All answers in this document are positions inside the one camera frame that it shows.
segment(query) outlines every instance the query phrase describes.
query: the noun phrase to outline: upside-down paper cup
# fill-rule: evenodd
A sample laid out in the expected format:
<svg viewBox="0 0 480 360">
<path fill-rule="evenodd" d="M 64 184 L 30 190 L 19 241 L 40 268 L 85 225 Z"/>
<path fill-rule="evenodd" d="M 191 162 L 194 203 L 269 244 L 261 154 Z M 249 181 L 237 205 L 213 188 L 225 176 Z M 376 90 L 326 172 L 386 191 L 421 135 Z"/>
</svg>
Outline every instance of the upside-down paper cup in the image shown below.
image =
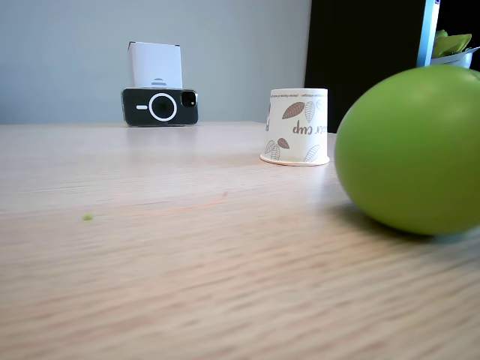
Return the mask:
<svg viewBox="0 0 480 360">
<path fill-rule="evenodd" d="M 260 158 L 295 167 L 328 163 L 327 100 L 326 88 L 272 90 Z"/>
</svg>

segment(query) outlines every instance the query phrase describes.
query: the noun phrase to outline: phone case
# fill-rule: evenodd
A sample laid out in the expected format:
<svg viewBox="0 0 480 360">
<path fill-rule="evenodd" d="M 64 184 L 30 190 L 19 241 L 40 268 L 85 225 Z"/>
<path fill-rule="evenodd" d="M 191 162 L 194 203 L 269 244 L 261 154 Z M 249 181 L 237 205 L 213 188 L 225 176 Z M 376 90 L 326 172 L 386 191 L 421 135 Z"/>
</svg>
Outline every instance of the phone case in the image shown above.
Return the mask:
<svg viewBox="0 0 480 360">
<path fill-rule="evenodd" d="M 190 99 L 187 106 L 182 103 L 183 93 L 187 93 L 184 97 L 188 95 Z M 194 90 L 125 88 L 121 92 L 121 103 L 124 120 L 131 127 L 183 126 L 198 122 L 197 93 Z"/>
</svg>

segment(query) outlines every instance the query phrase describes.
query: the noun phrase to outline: leaf print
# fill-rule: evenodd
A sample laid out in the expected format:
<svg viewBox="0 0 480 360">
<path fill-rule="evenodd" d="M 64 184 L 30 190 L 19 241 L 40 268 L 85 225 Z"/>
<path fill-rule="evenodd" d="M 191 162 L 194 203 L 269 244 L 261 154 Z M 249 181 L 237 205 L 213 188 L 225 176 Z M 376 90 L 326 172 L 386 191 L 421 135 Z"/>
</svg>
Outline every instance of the leaf print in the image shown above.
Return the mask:
<svg viewBox="0 0 480 360">
<path fill-rule="evenodd" d="M 292 105 L 288 106 L 285 110 L 285 113 L 282 116 L 282 119 L 290 119 L 293 116 L 297 116 L 299 113 L 303 111 L 305 107 L 305 103 L 299 101 L 298 103 L 293 103 Z"/>
<path fill-rule="evenodd" d="M 274 147 L 275 141 L 270 140 L 267 144 L 267 147 L 265 148 L 265 153 L 268 154 Z"/>
<path fill-rule="evenodd" d="M 315 115 L 315 105 L 313 101 L 308 101 L 305 105 L 305 118 L 308 122 L 311 122 Z"/>
<path fill-rule="evenodd" d="M 281 137 L 280 139 L 278 139 L 277 144 L 278 144 L 278 146 L 280 146 L 281 148 L 290 149 L 290 147 L 288 146 L 288 142 L 287 142 L 283 137 Z"/>
<path fill-rule="evenodd" d="M 275 144 L 273 150 L 271 150 L 271 157 L 272 160 L 278 161 L 280 159 L 280 147 Z"/>
<path fill-rule="evenodd" d="M 305 156 L 305 163 L 313 163 L 318 158 L 318 151 L 320 150 L 320 145 L 315 145 L 310 150 L 308 150 L 307 156 Z"/>
</svg>

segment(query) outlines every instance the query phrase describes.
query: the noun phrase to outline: green ball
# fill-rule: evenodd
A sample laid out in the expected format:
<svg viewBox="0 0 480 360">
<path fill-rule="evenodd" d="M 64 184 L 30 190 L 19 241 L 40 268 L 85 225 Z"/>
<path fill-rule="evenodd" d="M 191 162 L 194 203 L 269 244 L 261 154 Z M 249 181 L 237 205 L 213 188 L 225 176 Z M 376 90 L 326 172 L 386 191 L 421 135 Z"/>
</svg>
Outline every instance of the green ball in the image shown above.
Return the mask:
<svg viewBox="0 0 480 360">
<path fill-rule="evenodd" d="M 480 73 L 451 65 L 399 73 L 343 118 L 335 164 L 373 219 L 411 233 L 480 224 Z"/>
</svg>

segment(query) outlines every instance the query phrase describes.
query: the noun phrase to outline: black panel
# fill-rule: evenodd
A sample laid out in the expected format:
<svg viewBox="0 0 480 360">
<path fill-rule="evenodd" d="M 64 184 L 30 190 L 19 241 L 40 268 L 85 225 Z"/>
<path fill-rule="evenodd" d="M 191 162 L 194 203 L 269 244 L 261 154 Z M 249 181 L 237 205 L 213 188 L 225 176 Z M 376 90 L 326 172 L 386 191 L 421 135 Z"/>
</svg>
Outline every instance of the black panel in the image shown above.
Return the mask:
<svg viewBox="0 0 480 360">
<path fill-rule="evenodd" d="M 422 0 L 312 0 L 305 87 L 328 89 L 328 131 L 371 86 L 416 66 Z"/>
</svg>

